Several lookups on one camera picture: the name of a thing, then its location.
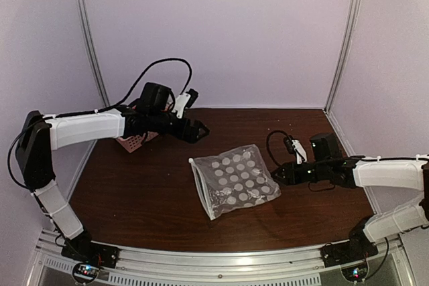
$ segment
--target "white wall panel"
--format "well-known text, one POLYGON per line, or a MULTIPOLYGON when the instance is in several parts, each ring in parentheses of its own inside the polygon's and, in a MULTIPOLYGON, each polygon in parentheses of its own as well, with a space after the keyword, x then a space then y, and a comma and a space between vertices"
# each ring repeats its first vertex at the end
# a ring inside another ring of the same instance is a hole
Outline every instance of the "white wall panel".
MULTIPOLYGON (((112 102, 150 62, 178 56, 195 69, 198 106, 249 107, 324 106, 349 8, 349 0, 86 3, 112 102)), ((185 79, 179 63, 158 66, 146 78, 176 92, 185 79)))
MULTIPOLYGON (((101 106, 88 64, 75 0, 0 0, 0 284, 22 285, 29 256, 48 221, 9 178, 6 155, 28 112, 101 106)), ((88 144, 54 152, 67 194, 88 144)), ((13 160, 19 180, 19 170, 13 160)))
MULTIPOLYGON (((428 53, 428 0, 362 0, 332 108, 355 153, 429 153, 428 53)), ((382 210, 414 195, 394 188, 374 191, 382 210)), ((416 230, 403 238, 419 285, 429 280, 428 237, 429 230, 416 230)))

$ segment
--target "pink mesh container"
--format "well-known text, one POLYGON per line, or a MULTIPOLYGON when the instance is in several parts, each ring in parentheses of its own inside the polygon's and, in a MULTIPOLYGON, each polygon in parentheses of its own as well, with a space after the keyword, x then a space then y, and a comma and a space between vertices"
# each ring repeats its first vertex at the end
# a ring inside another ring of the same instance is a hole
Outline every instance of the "pink mesh container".
POLYGON ((143 145, 143 140, 145 142, 148 142, 157 136, 158 136, 158 133, 149 132, 147 133, 146 140, 144 140, 144 137, 142 137, 141 135, 135 135, 133 137, 129 137, 128 139, 122 139, 121 137, 118 137, 116 141, 118 141, 119 144, 122 145, 125 150, 131 153, 143 145))

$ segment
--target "brown tabletop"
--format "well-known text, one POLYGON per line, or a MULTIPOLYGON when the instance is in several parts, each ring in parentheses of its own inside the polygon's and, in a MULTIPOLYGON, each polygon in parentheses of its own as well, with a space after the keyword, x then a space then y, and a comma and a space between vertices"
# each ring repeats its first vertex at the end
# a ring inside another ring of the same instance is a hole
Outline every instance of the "brown tabletop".
MULTIPOLYGON (((97 143, 71 199, 94 240, 168 251, 271 250, 346 239, 360 219, 372 215, 360 188, 311 192, 302 184, 281 186, 282 195, 273 201, 210 221, 189 157, 254 143, 272 171, 265 150, 270 131, 293 135, 312 159, 308 139, 333 130, 316 110, 193 109, 187 117, 201 120, 210 135, 194 145, 158 137, 131 154, 113 139, 97 143)), ((281 162, 294 160, 281 135, 273 137, 272 149, 281 162)))

